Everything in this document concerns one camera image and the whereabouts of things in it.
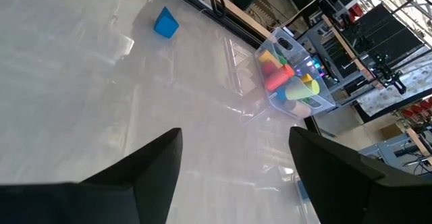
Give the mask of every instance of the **plastic storage container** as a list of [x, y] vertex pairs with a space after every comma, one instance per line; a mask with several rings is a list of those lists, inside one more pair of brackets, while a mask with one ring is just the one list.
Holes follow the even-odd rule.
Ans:
[[278, 110], [298, 119], [335, 106], [319, 68], [306, 49], [276, 28], [255, 52], [265, 91]]

